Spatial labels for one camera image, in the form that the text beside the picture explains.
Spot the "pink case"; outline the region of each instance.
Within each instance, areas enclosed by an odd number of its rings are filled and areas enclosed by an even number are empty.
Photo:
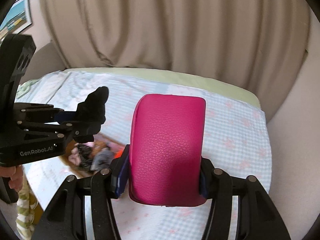
[[[138,203],[199,206],[205,100],[145,95],[138,102],[130,138],[129,195]]]

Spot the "curtain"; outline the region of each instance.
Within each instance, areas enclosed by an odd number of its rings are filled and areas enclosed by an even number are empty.
[[[275,114],[306,53],[305,0],[40,0],[69,68],[135,66],[214,78]]]

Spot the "picture frame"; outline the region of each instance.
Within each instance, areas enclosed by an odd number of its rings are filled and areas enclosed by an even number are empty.
[[[0,42],[8,33],[20,33],[32,25],[29,0],[17,0],[0,25]]]

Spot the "brown fabric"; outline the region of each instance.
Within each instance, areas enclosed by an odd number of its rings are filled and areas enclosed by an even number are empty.
[[[259,98],[269,120],[308,39],[305,0],[40,0],[68,67],[144,66],[210,77]]]

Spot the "silver rivet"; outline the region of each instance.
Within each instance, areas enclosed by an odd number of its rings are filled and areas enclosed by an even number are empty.
[[[221,169],[214,169],[213,173],[216,175],[221,175],[222,174],[222,170]]]
[[[101,173],[102,175],[107,175],[107,174],[109,174],[109,172],[110,172],[109,169],[102,169],[102,170],[100,171],[100,173]]]
[[[67,182],[71,182],[71,181],[73,181],[75,179],[75,176],[74,175],[69,175],[68,177],[67,177]]]
[[[257,181],[257,178],[256,178],[255,176],[253,176],[253,175],[250,175],[250,176],[248,177],[248,180],[251,181],[251,182],[256,182],[256,181]]]

